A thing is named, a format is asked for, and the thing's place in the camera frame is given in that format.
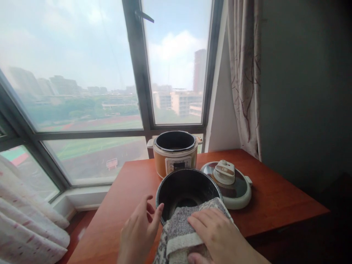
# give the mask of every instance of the window handle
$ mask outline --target window handle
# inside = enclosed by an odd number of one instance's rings
[[[146,13],[143,13],[140,10],[136,10],[135,15],[136,15],[136,17],[144,18],[144,19],[154,23],[154,19],[152,19],[150,16],[148,16]]]

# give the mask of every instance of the pressure cooker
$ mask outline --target pressure cooker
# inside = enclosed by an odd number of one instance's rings
[[[195,169],[197,149],[201,143],[188,132],[169,131],[150,139],[147,147],[153,149],[155,168],[158,175],[164,178],[177,169]]]

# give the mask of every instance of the window frame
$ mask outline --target window frame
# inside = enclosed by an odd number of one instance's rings
[[[0,151],[8,150],[19,145],[24,145],[27,148],[33,158],[60,190],[59,194],[51,199],[50,202],[55,200],[55,198],[64,191],[71,188],[106,186],[111,185],[112,183],[78,186],[71,185],[58,164],[60,161],[56,160],[48,151],[42,142],[44,140],[144,136],[146,142],[148,142],[152,136],[173,130],[184,130],[192,134],[203,134],[205,137],[209,118],[211,87],[215,71],[215,59],[223,0],[213,0],[212,3],[212,16],[208,37],[206,80],[203,93],[204,105],[202,109],[202,122],[200,124],[155,124],[144,23],[143,18],[136,15],[137,11],[142,11],[142,3],[141,0],[122,0],[122,5],[124,9],[143,129],[36,132],[25,108],[21,106],[17,94],[14,92],[14,89],[4,74],[0,71],[0,130],[4,134],[3,136],[0,136]],[[149,158],[154,157],[152,149],[148,149],[148,155]]]

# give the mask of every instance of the curtain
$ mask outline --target curtain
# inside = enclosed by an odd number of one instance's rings
[[[54,264],[67,252],[69,222],[0,157],[0,263]]]
[[[261,160],[259,95],[261,0],[228,0],[232,95],[241,148]]]

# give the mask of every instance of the wooden table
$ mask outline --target wooden table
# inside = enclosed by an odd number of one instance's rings
[[[243,150],[198,155],[197,169],[210,161],[227,160],[253,182],[252,199],[242,210],[230,210],[244,237],[282,228],[329,212],[323,205],[293,186]],[[126,162],[96,212],[69,264],[115,264],[120,231],[145,194],[153,194],[161,182],[154,159]],[[146,263],[152,263],[162,231]]]

